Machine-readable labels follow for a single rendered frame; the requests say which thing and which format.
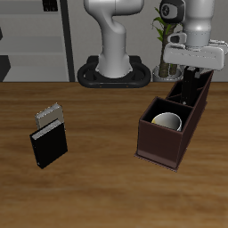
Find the dark angular object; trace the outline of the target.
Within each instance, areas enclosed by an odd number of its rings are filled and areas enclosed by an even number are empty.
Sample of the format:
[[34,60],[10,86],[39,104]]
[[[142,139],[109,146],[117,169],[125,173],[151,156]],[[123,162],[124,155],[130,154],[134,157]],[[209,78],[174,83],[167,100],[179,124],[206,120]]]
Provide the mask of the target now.
[[11,63],[7,55],[0,55],[0,82],[4,81],[4,78],[11,69]]

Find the dark brown desk caddy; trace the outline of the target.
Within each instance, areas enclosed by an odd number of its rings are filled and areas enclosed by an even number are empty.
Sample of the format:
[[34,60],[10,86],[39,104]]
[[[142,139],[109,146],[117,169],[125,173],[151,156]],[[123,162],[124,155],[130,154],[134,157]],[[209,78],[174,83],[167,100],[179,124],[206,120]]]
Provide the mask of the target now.
[[[135,156],[176,171],[183,159],[201,115],[207,105],[208,89],[214,71],[200,75],[196,98],[191,105],[181,104],[183,81],[177,81],[165,99],[155,97],[139,119]],[[160,113],[172,112],[182,120],[177,132],[151,121]]]

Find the white-yellow mug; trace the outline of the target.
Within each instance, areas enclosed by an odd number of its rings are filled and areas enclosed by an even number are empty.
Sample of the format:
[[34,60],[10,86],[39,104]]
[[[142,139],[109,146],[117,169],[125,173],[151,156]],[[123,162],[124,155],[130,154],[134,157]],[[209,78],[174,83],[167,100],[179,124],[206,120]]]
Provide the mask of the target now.
[[182,120],[178,115],[172,112],[158,114],[151,122],[153,124],[164,126],[175,131],[182,130]]

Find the black book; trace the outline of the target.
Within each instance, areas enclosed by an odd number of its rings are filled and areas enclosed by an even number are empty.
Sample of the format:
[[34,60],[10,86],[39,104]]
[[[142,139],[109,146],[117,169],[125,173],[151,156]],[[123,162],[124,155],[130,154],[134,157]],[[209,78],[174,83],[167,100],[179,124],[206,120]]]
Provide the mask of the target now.
[[64,124],[55,119],[29,136],[37,165],[45,168],[68,151]]
[[195,67],[186,67],[183,73],[183,87],[181,103],[191,106],[197,90],[198,79],[195,77],[197,69]]

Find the green pot plant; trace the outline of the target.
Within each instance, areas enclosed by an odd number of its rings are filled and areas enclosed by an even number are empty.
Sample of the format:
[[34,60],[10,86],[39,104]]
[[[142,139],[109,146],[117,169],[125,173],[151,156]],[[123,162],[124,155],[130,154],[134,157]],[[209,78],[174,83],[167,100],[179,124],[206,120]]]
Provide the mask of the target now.
[[154,69],[154,81],[171,82],[178,81],[182,77],[182,71],[178,69],[177,64],[165,63],[163,55],[168,43],[167,38],[175,32],[178,24],[165,23],[160,16],[153,19],[152,28],[159,33],[158,40],[161,42],[161,55],[158,67]]

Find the black box on shelf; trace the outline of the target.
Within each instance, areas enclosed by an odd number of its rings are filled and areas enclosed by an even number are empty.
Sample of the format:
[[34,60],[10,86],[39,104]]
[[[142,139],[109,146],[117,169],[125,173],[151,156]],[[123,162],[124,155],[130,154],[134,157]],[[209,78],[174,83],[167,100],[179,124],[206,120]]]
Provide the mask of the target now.
[[45,12],[57,12],[57,0],[42,0],[43,9]]

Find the grey shelf unit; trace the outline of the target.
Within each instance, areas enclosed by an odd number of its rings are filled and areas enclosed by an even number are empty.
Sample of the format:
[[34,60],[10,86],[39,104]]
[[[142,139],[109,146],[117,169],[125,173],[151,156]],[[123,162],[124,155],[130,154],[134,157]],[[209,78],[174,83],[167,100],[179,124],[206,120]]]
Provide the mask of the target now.
[[68,0],[45,12],[42,0],[0,0],[0,55],[11,69],[3,82],[73,82]]

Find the grey book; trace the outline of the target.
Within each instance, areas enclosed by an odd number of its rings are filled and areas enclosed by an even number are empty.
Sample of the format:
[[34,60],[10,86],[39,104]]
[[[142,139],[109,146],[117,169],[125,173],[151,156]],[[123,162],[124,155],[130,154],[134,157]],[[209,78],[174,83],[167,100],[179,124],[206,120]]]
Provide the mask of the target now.
[[62,106],[58,103],[55,103],[35,115],[35,121],[38,129],[50,124],[55,119],[59,119],[61,123],[64,122]]

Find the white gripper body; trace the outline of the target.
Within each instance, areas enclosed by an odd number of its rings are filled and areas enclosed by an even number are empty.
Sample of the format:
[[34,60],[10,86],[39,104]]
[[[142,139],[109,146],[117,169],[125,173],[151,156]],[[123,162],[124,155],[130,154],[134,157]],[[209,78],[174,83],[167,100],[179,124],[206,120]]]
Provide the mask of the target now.
[[208,46],[199,51],[187,50],[185,45],[169,43],[165,47],[165,63],[179,64],[202,69],[221,70],[224,67],[228,44],[225,41],[210,40]]

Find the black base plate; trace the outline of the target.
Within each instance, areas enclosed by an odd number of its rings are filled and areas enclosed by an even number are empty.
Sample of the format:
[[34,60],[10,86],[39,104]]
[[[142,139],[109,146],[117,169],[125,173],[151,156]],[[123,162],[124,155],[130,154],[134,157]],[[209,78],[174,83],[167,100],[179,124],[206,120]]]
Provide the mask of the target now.
[[95,70],[98,65],[98,56],[90,56],[86,64],[77,72],[77,80],[80,85],[88,88],[140,88],[147,86],[151,81],[151,71],[142,64],[137,55],[129,56],[133,68],[126,76],[120,78],[108,78]]

